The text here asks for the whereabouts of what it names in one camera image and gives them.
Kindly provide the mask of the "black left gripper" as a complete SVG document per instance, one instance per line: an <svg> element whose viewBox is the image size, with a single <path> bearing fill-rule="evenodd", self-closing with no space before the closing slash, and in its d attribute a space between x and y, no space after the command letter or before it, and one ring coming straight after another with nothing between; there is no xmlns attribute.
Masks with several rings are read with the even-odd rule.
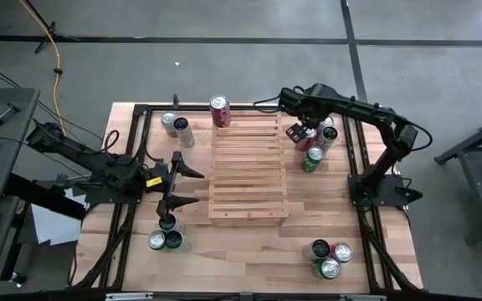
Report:
<svg viewBox="0 0 482 301"><path fill-rule="evenodd" d="M157 162L153 168L145 172L144 192L160 192L163 194L163 198L158 202L156 208L159 217L167 217L169 211L199 202L198 198L172 195L177 173L191 178L205 177L205 175L186 165L179 150L173 152L170 166L165 162Z"/></svg>

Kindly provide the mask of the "tall white Celsius can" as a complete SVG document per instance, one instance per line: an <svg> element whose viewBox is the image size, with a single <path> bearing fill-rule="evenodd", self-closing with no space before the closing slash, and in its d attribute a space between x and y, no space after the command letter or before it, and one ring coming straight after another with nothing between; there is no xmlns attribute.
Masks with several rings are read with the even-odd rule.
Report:
<svg viewBox="0 0 482 301"><path fill-rule="evenodd" d="M337 136L338 132L334 127L326 127L322 130L319 136L317 146L320 147L325 154L332 147Z"/></svg>

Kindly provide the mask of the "Celsius Peach Vibe can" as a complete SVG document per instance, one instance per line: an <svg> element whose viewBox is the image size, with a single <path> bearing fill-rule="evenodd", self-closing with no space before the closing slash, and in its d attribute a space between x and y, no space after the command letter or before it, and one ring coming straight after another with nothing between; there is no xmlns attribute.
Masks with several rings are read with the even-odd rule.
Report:
<svg viewBox="0 0 482 301"><path fill-rule="evenodd" d="M175 215L169 213L159 219L158 225L164 232L185 232L185 226Z"/></svg>
<svg viewBox="0 0 482 301"><path fill-rule="evenodd" d="M175 252L187 252L191 243L182 232L171 231L166 233L166 246Z"/></svg>

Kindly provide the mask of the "Celsius Tropical Vibe can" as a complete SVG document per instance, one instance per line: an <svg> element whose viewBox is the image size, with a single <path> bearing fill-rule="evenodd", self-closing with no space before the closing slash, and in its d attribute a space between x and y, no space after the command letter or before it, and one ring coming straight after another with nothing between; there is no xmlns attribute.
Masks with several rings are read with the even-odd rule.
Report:
<svg viewBox="0 0 482 301"><path fill-rule="evenodd" d="M195 140L188 120L184 117L178 117L174 120L173 126L182 146L186 148L194 147Z"/></svg>
<svg viewBox="0 0 482 301"><path fill-rule="evenodd" d="M323 239L316 239L302 248L302 257L308 261L326 258L330 253L330 245Z"/></svg>

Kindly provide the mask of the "green Sprite can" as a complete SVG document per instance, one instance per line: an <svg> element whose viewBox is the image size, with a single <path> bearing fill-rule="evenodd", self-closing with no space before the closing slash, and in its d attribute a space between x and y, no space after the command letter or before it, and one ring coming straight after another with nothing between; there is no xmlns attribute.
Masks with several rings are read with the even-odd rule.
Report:
<svg viewBox="0 0 482 301"><path fill-rule="evenodd" d="M304 172L314 172L324 158L323 150L319 146L312 146L306 153L301 163Z"/></svg>
<svg viewBox="0 0 482 301"><path fill-rule="evenodd" d="M334 258L321 258L311 263L311 271L317 278L331 280L339 276L341 265Z"/></svg>
<svg viewBox="0 0 482 301"><path fill-rule="evenodd" d="M166 238L167 235L164 231L155 230L147 238L148 247L154 251L165 252L168 250Z"/></svg>

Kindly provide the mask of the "wooden slatted shelf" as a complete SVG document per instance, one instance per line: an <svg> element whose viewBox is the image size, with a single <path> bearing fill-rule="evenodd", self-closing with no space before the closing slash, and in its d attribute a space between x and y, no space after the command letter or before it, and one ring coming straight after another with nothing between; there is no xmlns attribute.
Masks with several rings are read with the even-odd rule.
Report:
<svg viewBox="0 0 482 301"><path fill-rule="evenodd" d="M234 111L213 128L208 217L222 227L279 226L289 217L281 114Z"/></svg>

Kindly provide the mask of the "red and silver can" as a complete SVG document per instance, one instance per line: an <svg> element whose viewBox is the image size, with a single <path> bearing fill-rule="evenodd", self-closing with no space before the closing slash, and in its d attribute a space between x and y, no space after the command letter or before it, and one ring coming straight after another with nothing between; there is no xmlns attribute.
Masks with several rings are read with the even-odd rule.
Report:
<svg viewBox="0 0 482 301"><path fill-rule="evenodd" d="M176 114L171 111L167 111L161 116L162 126L166 131L167 135L171 138L177 138L177 132L174 127L174 121L176 120L176 118Z"/></svg>

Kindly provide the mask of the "silver aluminium bar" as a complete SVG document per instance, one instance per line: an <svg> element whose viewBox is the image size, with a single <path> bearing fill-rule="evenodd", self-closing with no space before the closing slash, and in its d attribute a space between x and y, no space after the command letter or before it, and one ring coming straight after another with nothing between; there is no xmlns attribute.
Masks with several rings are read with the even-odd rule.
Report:
<svg viewBox="0 0 482 301"><path fill-rule="evenodd" d="M340 301L387 301L387 297L383 295L373 294L341 294Z"/></svg>
<svg viewBox="0 0 482 301"><path fill-rule="evenodd" d="M131 292L131 293L108 293L105 301L152 301L153 293Z"/></svg>

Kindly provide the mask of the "white paper sheet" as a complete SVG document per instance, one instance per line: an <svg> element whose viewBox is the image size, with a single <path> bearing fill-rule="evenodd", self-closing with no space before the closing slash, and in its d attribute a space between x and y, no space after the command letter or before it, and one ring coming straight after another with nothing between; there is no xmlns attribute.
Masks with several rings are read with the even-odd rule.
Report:
<svg viewBox="0 0 482 301"><path fill-rule="evenodd" d="M32 205L33 223L38 243L50 246L79 240L81 221Z"/></svg>

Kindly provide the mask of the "black stand beam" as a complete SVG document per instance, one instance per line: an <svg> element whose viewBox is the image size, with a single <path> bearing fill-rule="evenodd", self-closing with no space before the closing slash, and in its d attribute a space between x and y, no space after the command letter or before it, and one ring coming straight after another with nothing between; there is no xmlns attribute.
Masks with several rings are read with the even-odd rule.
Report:
<svg viewBox="0 0 482 301"><path fill-rule="evenodd" d="M52 212L82 221L85 218L86 209L82 204L66 197L61 191L54 188L39 186L36 181L27 180L16 174L11 174L3 187L2 196L13 196L25 202L22 213L13 215L11 228L15 229L13 240L10 245L7 258L0 274L0 281L13 281L15 279L14 268L18 260L22 244L18 242L23 222L31 204L43 207Z"/></svg>

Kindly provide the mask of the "black hand tool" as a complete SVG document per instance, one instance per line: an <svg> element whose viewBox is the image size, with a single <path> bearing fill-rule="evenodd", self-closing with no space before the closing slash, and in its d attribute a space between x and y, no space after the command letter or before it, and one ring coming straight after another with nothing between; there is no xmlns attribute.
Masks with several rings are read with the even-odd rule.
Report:
<svg viewBox="0 0 482 301"><path fill-rule="evenodd" d="M6 119L10 118L12 115L20 111L17 106L11 103L7 103L7 106L8 108L0 115L0 125L2 125Z"/></svg>

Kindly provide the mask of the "black tripod stand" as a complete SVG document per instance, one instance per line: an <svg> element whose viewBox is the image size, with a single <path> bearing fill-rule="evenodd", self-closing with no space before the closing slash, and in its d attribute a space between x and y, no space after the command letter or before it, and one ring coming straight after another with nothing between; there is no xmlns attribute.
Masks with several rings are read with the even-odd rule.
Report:
<svg viewBox="0 0 482 301"><path fill-rule="evenodd" d="M51 23L47 23L29 0L20 0L20 1L23 2L24 7L28 10L28 12L33 16L33 18L40 24L42 29L44 29L45 31L44 39L40 42L38 47L34 50L35 54L39 54L42 50L44 50L48 46L48 43L50 43L51 40L55 41L57 38L61 38L63 41L73 41L73 42L80 41L79 38L68 35L66 33L59 32L56 29L55 21L52 21Z"/></svg>

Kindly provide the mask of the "black aluminium rig frame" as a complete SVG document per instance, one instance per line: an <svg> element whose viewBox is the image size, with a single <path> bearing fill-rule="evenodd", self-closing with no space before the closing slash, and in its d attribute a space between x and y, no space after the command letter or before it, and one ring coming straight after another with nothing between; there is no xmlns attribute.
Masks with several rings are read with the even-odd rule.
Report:
<svg viewBox="0 0 482 301"><path fill-rule="evenodd" d="M156 252L147 244L156 228L159 195L144 196L136 208L130 237L114 252L95 286L113 286L124 292L143 292L153 298L285 299L324 298L363 294L370 289L367 261L377 281L382 262L375 251L362 248L356 208L348 196L346 178L351 165L360 165L361 153L382 153L378 130L364 125L361 134L340 138L321 166L311 174L300 169L300 155L284 143L289 217L276 227L217 227L208 216L208 179L212 117L206 105L189 104L179 110L192 128L196 144L183 151L187 164L200 178L181 178L176 192L196 202L176 210L185 225L190 248L181 253ZM314 238L343 241L353 251L338 278L315 277L300 255Z"/></svg>

